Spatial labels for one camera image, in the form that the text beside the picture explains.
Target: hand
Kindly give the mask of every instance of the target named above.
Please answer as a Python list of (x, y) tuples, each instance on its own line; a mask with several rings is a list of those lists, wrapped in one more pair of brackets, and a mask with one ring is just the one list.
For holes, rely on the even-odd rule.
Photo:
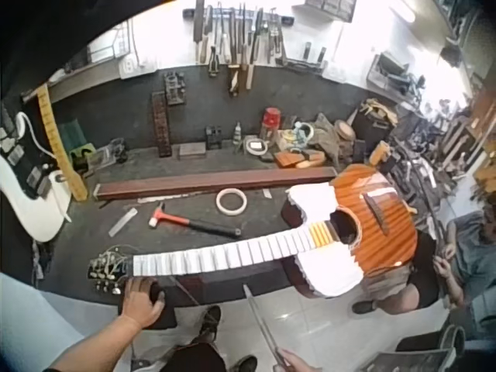
[(443, 256), (446, 260), (448, 260), (448, 261), (451, 260), (455, 256), (455, 253), (456, 253), (456, 244), (455, 243), (447, 243), (444, 246)]
[[(284, 349), (277, 349), (279, 355), (281, 355), (290, 365), (290, 370), (294, 372), (318, 372), (320, 369), (311, 367), (298, 355), (293, 354), (291, 351)], [(284, 372), (281, 366), (274, 367), (274, 372)]]
[(433, 263), (434, 263), (434, 271), (441, 277), (448, 279), (449, 277), (451, 277), (451, 275), (453, 275), (453, 273), (451, 272), (450, 263), (444, 258), (441, 258), (439, 256), (434, 256)]
[(163, 292), (158, 295), (155, 305), (150, 301), (150, 287), (154, 281), (156, 279), (150, 277), (133, 277), (126, 283), (121, 316), (132, 319), (140, 328), (154, 324), (165, 306)]

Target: tile floor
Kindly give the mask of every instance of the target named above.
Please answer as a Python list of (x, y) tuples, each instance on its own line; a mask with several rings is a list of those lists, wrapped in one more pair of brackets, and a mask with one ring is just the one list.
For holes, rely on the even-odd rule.
[[(257, 297), (257, 302), (279, 346), (292, 350), (325, 371), (355, 370), (375, 353), (392, 350), (406, 336), (439, 329), (448, 311), (438, 301), (407, 315), (383, 312), (357, 316), (351, 305), (364, 294), (360, 286), (332, 299), (308, 299), (294, 288)], [(220, 304), (222, 320), (216, 345), (227, 365), (253, 354), (259, 371), (270, 371), (270, 354), (246, 300)], [(176, 344), (196, 336), (206, 306), (177, 308), (176, 329), (144, 331), (134, 342), (137, 357), (155, 360)]]

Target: black shorts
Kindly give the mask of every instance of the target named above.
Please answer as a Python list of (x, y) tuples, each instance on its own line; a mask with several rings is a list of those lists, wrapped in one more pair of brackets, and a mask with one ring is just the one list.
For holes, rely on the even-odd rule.
[(417, 230), (417, 248), (413, 256), (414, 271), (408, 277), (408, 284), (417, 287), (420, 294), (417, 308), (427, 308), (439, 298), (437, 274), (432, 258), (436, 252), (436, 241), (429, 234)]

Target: orange guitar top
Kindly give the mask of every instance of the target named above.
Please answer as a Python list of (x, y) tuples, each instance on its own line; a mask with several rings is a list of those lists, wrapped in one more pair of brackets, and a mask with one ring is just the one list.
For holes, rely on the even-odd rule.
[[(353, 212), (362, 227), (362, 239), (353, 254), (365, 274), (401, 266), (417, 246), (417, 232), (402, 199), (389, 181), (374, 168), (350, 165), (330, 182), (339, 205)], [(388, 227), (385, 235), (363, 195), (368, 194), (381, 210)]]

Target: person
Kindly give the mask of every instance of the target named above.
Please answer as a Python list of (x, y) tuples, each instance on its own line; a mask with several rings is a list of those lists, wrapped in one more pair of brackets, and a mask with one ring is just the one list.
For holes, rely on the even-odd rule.
[(395, 315), (427, 308), (439, 298), (439, 282), (456, 307), (469, 304), (496, 280), (495, 217), (496, 194), (492, 194), (482, 212), (448, 223), (441, 256), (435, 255), (436, 241), (418, 232), (414, 271), (406, 287), (382, 300), (359, 301), (353, 304), (353, 312), (366, 314), (380, 308)]
[[(161, 292), (155, 304), (150, 300), (153, 278), (134, 277), (127, 281), (122, 313), (103, 330), (83, 339), (65, 350), (44, 372), (110, 372), (114, 370), (124, 350), (143, 328), (159, 318), (165, 306)], [(213, 342), (221, 319), (219, 306), (211, 306), (203, 318), (200, 332), (189, 345), (177, 347), (160, 372), (201, 371), (226, 372), (224, 360), (217, 353)], [(287, 350), (280, 350), (294, 372), (315, 372), (300, 357)], [(243, 358), (235, 365), (238, 372), (254, 372), (257, 359)]]

